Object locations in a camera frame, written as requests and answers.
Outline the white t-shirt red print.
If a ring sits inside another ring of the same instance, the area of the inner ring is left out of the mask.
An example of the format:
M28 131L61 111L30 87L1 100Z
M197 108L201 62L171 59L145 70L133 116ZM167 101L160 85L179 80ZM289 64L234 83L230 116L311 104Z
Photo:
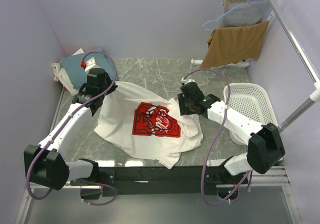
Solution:
M184 152L201 146L198 115L182 116L174 98L118 81L100 110L94 132L132 158L157 160L171 169Z

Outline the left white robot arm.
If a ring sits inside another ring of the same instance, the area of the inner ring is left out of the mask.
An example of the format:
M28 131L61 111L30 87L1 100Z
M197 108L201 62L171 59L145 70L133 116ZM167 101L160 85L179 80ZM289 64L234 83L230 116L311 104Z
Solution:
M67 182L83 179L88 185L100 179L96 161L80 159L67 162L65 151L82 126L89 121L103 104L106 95L117 88L115 79L100 67L90 68L78 94L56 127L37 145L28 145L24 150L24 167L27 188L30 183L60 190Z

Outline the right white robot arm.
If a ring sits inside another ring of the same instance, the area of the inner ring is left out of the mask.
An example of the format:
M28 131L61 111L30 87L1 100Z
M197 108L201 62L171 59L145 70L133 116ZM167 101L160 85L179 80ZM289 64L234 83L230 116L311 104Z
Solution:
M192 79L181 80L178 95L181 115L197 114L214 121L238 136L247 146L247 152L226 159L206 160L207 167L220 167L219 177L230 184L240 173L255 171L265 174L286 154L278 127L263 124L232 108L234 84L226 86L225 99L213 94L205 96Z

